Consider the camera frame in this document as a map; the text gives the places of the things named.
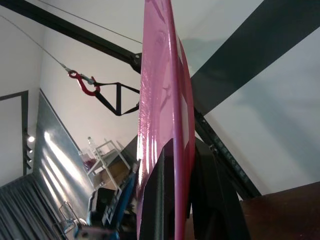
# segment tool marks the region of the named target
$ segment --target plastic bottle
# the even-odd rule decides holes
[[[92,153],[94,154],[95,158],[98,159],[98,156],[102,156],[103,153],[101,150],[97,151],[97,145],[95,144],[94,140],[88,136],[88,143],[89,143],[89,148],[92,151]]]

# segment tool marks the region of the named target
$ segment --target white wall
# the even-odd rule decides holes
[[[263,193],[320,181],[320,29],[205,118]]]
[[[23,175],[21,97],[0,101],[0,113],[0,186],[3,186]]]
[[[2,6],[0,6],[0,15],[17,24],[40,44],[43,42],[44,27],[42,25]],[[0,96],[29,90],[28,129],[33,135],[36,133],[42,55],[43,51],[36,44],[0,17]],[[22,152],[19,144],[16,146],[16,151]],[[0,158],[0,163],[3,161],[14,164],[8,159]]]
[[[125,36],[138,41],[142,40],[143,0],[52,0],[50,3]],[[207,59],[199,61],[198,45],[203,45],[203,41],[216,38],[223,39],[223,41],[227,39],[259,3],[260,1],[246,0],[242,3],[244,7],[230,0],[172,1],[176,28],[182,41],[186,41],[189,62],[197,62],[190,65],[192,73],[202,66],[214,52],[214,49],[208,51],[207,48],[204,51]],[[48,7],[48,10],[132,52],[142,51],[142,45],[139,43],[117,36],[52,7]],[[208,23],[206,27],[212,27],[208,31],[202,27],[207,21],[213,21],[215,25],[223,24],[216,30],[211,23]],[[201,41],[197,41],[198,45],[195,45],[194,40],[197,38]],[[93,75],[98,82],[120,81],[135,88],[140,87],[140,75],[135,73],[129,65],[50,29],[46,29],[45,47],[69,68],[89,77]],[[66,72],[46,54],[43,56],[41,88],[80,148],[87,146],[87,136],[91,136],[97,143],[107,138],[117,140],[125,146],[137,134],[137,112],[122,117],[114,116],[94,97],[84,95],[75,80],[68,78]],[[102,93],[107,96],[108,100],[114,100],[115,91],[114,88],[110,88],[103,87]],[[123,97],[126,98],[124,101],[127,103],[124,102],[124,105],[127,108],[133,107],[139,99],[134,94],[131,96],[124,94]]]
[[[144,1],[52,0],[52,4],[142,40]],[[177,31],[182,39],[191,75],[228,39],[262,0],[173,0]],[[53,13],[133,52],[141,45],[49,7]],[[315,32],[286,53],[243,88],[229,97],[206,119],[266,194],[318,181],[319,147],[317,82],[319,33]],[[52,30],[45,46],[68,67],[101,82],[121,81],[138,88],[140,76],[106,54]],[[43,58],[41,87],[62,122],[83,148],[87,136],[104,137],[126,145],[137,133],[138,114],[113,116],[95,98],[84,95],[47,55]],[[103,89],[108,99],[115,92]],[[138,98],[127,96],[127,107]]]

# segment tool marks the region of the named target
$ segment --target pink surfboard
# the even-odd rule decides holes
[[[194,166],[195,120],[187,59],[176,34],[170,0],[145,0],[142,56],[137,237],[145,186],[162,149],[173,139],[174,239],[183,240]]]

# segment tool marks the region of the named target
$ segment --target brown wooden surface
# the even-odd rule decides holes
[[[251,240],[320,240],[320,182],[242,201],[241,205]],[[185,232],[185,240],[195,239],[192,215]]]

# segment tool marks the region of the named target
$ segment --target black pole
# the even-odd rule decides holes
[[[74,25],[25,0],[0,0],[0,5],[105,54],[108,54],[109,56],[112,56],[122,62],[125,62],[131,65],[132,68],[138,73],[141,72],[140,54],[135,54],[123,47],[107,41],[102,37],[99,37],[77,25]]]

